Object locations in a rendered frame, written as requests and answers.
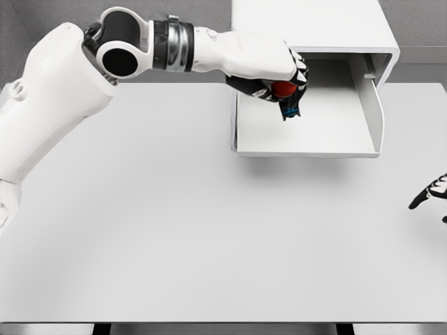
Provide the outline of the white cabinet drawer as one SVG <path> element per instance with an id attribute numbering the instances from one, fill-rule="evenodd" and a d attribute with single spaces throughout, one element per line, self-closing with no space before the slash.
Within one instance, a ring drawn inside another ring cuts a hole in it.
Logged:
<path id="1" fill-rule="evenodd" d="M 231 94 L 232 149 L 246 157 L 376 158 L 383 108 L 362 54 L 310 59 L 300 116 L 283 119 L 277 104 Z"/>

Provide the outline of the white tabletop storage cabinet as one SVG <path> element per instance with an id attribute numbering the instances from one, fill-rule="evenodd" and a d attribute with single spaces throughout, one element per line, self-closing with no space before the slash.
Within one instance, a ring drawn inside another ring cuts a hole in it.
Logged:
<path id="1" fill-rule="evenodd" d="M 380 89 L 400 56 L 378 0 L 231 0 L 236 31 L 276 34 L 299 53 L 370 54 Z"/>

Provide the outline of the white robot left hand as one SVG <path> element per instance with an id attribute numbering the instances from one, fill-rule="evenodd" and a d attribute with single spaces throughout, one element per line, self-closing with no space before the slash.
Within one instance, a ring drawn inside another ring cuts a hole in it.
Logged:
<path id="1" fill-rule="evenodd" d="M 308 85 L 309 68 L 304 58 L 275 35 L 233 32 L 237 48 L 228 55 L 226 84 L 253 97 L 279 103 L 272 83 Z"/>

